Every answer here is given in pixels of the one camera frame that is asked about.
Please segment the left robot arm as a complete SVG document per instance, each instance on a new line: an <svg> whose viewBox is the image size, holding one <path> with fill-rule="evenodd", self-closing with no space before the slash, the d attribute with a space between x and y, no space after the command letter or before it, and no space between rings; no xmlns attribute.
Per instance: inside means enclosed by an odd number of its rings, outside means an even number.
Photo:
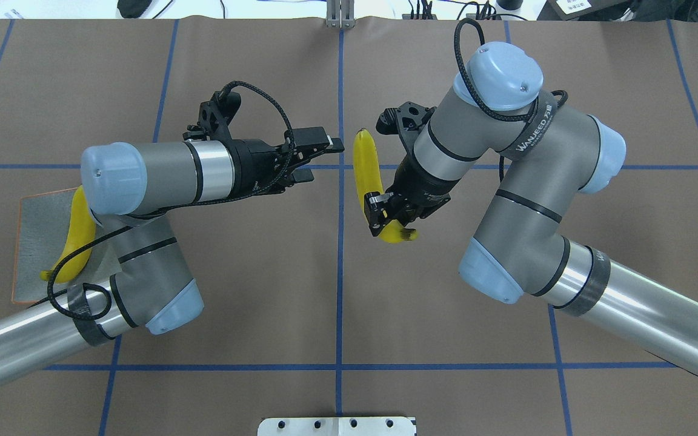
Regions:
<svg viewBox="0 0 698 436"><path fill-rule="evenodd" d="M303 165L343 150L324 127L288 128L281 145L269 146L200 126L189 126L180 142L86 149L85 210L120 271L95 283L71 280L58 292L49 278L41 301L0 320L0 386L129 329L158 335L196 318L204 303L166 212L282 193L313 180Z"/></svg>

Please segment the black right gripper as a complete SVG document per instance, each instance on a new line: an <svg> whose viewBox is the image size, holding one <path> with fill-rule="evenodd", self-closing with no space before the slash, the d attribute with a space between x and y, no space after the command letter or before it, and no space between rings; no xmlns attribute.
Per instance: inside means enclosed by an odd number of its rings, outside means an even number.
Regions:
<svg viewBox="0 0 698 436"><path fill-rule="evenodd" d="M365 217L372 236L379 237L391 219L407 226L417 219L427 218L450 201L449 191L451 181L432 176L408 154L398 166L393 184L386 188L386 193L365 193Z"/></svg>

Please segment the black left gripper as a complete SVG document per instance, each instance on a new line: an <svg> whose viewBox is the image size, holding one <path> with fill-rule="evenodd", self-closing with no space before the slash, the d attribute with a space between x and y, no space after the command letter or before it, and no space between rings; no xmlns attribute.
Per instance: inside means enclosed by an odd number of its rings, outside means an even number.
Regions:
<svg viewBox="0 0 698 436"><path fill-rule="evenodd" d="M330 136L324 127L288 129L285 137L289 145L294 146L294 157L284 176L267 189L265 187L282 170L288 150L282 151L282 147L269 146L262 140L231 140L231 160L234 166L232 199L250 194L277 195L290 186L313 182L314 176L310 169L296 169L299 166L297 159L313 159L323 154L343 153L345 150L341 139Z"/></svg>

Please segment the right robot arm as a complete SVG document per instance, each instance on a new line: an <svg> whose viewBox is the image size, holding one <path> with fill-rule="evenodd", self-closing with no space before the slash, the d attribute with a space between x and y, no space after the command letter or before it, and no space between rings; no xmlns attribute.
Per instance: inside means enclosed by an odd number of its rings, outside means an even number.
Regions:
<svg viewBox="0 0 698 436"><path fill-rule="evenodd" d="M542 88L537 62L512 44L485 42L438 107L386 108L380 134L405 157L383 188L368 130L355 138L358 201L371 233L413 240L408 223L432 215L488 150L511 165L468 242L458 273L494 300L536 296L698 377L698 302L557 232L578 193L606 188L626 156L623 137Z"/></svg>

